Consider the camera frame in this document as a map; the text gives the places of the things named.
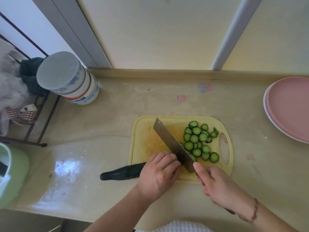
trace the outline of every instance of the stack of plates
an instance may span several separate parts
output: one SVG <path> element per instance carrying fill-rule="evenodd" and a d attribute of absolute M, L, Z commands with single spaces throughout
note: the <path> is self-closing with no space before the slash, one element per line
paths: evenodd
<path fill-rule="evenodd" d="M 277 129 L 309 144 L 309 78 L 289 77 L 273 83 L 264 94 L 263 104 Z"/>
<path fill-rule="evenodd" d="M 98 82 L 75 57 L 66 51 L 48 56 L 37 71 L 38 84 L 67 101 L 85 105 L 98 96 Z"/>

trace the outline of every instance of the yellow cutting board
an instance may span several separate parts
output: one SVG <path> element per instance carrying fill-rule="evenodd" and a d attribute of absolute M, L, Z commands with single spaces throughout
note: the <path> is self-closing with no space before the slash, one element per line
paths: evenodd
<path fill-rule="evenodd" d="M 204 116 L 141 116 L 136 119 L 133 124 L 132 139 L 130 147 L 129 165 L 147 162 L 149 157 L 160 151 L 169 151 L 168 147 L 160 139 L 157 133 L 153 129 L 156 118 L 165 125 L 165 127 L 171 132 L 171 134 L 177 139 L 177 141 L 184 143 L 183 135 L 184 129 L 188 126 L 190 121 L 197 121 L 198 126 L 207 124 L 209 127 L 208 131 L 213 131 L 215 127 L 219 131 L 217 138 L 213 138 L 211 143 L 207 145 L 211 148 L 211 152 L 217 152 L 220 159 L 217 163 L 212 163 L 210 160 L 204 161 L 202 158 L 197 158 L 198 162 L 202 165 L 218 166 L 223 169 L 229 176 L 233 169 L 234 155 L 233 147 L 229 134 L 223 124 L 212 117 Z M 229 145 L 230 152 L 230 163 L 225 165 L 221 158 L 219 148 L 219 136 L 224 133 Z M 180 169 L 180 175 L 177 182 L 181 183 L 193 183 L 198 184 L 195 173 L 188 173 L 187 170 L 182 166 Z"/>

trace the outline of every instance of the dish rack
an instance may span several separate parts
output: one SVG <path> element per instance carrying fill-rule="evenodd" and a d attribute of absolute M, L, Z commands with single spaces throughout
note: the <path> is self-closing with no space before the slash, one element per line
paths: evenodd
<path fill-rule="evenodd" d="M 40 50 L 46 57 L 48 56 L 48 54 L 47 54 L 44 50 L 42 50 L 36 43 L 34 43 L 26 34 L 24 34 L 17 26 L 15 26 L 15 25 L 14 25 L 5 15 L 3 15 L 1 12 L 0 12 L 0 16 L 1 16 L 7 23 L 9 23 L 14 29 L 16 29 L 24 38 L 26 38 L 32 45 L 34 45 L 38 50 Z M 30 59 L 30 57 L 29 57 L 27 54 L 25 54 L 23 51 L 21 51 L 18 47 L 16 47 L 14 44 L 12 44 L 8 39 L 6 39 L 6 38 L 5 38 L 4 36 L 2 36 L 1 34 L 0 34 L 0 38 L 2 38 L 3 40 L 7 41 L 7 42 L 10 43 L 11 45 L 13 45 L 13 46 L 15 47 L 15 49 L 16 49 L 19 53 L 21 53 L 22 55 L 24 55 L 27 59 Z M 35 117 L 35 121 L 37 121 L 37 119 L 39 118 L 39 116 L 40 116 L 40 114 L 41 114 L 41 111 L 42 111 L 42 109 L 43 109 L 43 107 L 44 107 L 46 101 L 48 100 L 49 94 L 50 94 L 50 91 L 48 91 L 48 92 L 46 93 L 46 95 L 43 97 L 43 100 L 42 100 L 41 104 L 37 106 L 38 112 L 37 112 L 37 115 L 36 115 L 36 117 Z M 31 134 L 31 132 L 32 132 L 32 130 L 33 130 L 33 128 L 34 128 L 35 122 L 33 122 L 33 123 L 30 125 L 30 127 L 28 128 L 28 131 L 27 131 L 27 133 L 26 133 L 24 139 L 16 139 L 16 138 L 10 138 L 10 137 L 2 137 L 2 136 L 0 136 L 0 142 L 3 142 L 3 143 L 20 143 L 20 144 L 28 144 L 28 145 L 39 146 L 39 147 L 46 147 L 46 146 L 47 146 L 47 143 L 41 143 L 41 140 L 42 140 L 42 138 L 43 138 L 43 136 L 44 136 L 44 133 L 45 133 L 47 127 L 48 127 L 48 124 L 49 124 L 49 122 L 50 122 L 50 120 L 51 120 L 51 118 L 52 118 L 52 115 L 53 115 L 54 112 L 55 112 L 55 109 L 56 109 L 56 107 L 57 107 L 57 104 L 58 104 L 58 102 L 59 102 L 60 97 L 61 97 L 60 95 L 57 96 L 57 99 L 56 99 L 56 101 L 54 102 L 54 105 L 53 105 L 53 107 L 52 107 L 52 110 L 50 111 L 49 116 L 48 116 L 48 118 L 47 118 L 47 120 L 46 120 L 46 123 L 45 123 L 45 125 L 44 125 L 44 127 L 43 127 L 43 129 L 42 129 L 42 131 L 41 131 L 41 133 L 40 133 L 40 136 L 39 136 L 39 138 L 37 139 L 36 142 L 28 141 L 29 136 L 30 136 L 30 134 Z M 35 98 L 34 104 L 37 104 L 38 101 L 39 101 L 39 99 L 40 99 L 40 97 L 37 96 L 37 97 Z"/>

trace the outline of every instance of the countertop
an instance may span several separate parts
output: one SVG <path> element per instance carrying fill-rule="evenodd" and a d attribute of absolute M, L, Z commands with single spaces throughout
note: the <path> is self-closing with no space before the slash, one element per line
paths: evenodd
<path fill-rule="evenodd" d="M 60 99 L 43 138 L 46 148 L 14 144 L 27 152 L 31 168 L 7 208 L 93 222 L 137 183 L 99 179 L 128 164 L 136 118 L 211 116 L 231 137 L 232 179 L 298 230 L 309 228 L 309 145 L 268 120 L 262 100 L 273 80 L 97 79 L 102 88 L 93 103 Z M 151 230 L 175 219 L 202 222 L 216 232 L 249 231 L 248 224 L 212 204 L 199 185 L 182 183 L 155 202 L 136 228 Z"/>

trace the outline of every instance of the dark green cloth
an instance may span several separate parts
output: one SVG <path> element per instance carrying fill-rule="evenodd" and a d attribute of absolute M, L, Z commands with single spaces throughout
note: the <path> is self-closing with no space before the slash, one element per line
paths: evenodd
<path fill-rule="evenodd" d="M 21 79 L 27 85 L 29 92 L 40 97 L 44 97 L 48 91 L 37 82 L 37 71 L 43 60 L 44 58 L 40 57 L 22 60 L 19 68 Z"/>

